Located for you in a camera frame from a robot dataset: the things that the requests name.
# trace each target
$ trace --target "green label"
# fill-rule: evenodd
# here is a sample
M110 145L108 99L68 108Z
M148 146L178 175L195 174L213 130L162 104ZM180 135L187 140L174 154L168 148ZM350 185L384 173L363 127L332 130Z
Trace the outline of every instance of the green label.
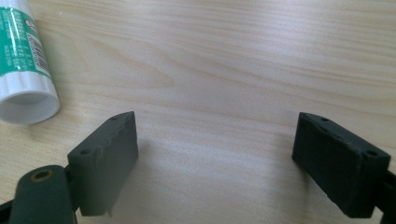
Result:
M0 7L0 77L24 71L50 78L35 20L15 8Z

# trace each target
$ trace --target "light wooden tabletop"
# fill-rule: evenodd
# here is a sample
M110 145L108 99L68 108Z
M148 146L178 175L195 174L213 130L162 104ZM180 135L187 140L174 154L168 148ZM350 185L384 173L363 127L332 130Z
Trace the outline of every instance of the light wooden tabletop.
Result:
M19 178L133 110L139 159L114 216L78 223L350 219L291 160L301 111L392 155L396 2L31 0L61 110L0 123L0 203Z

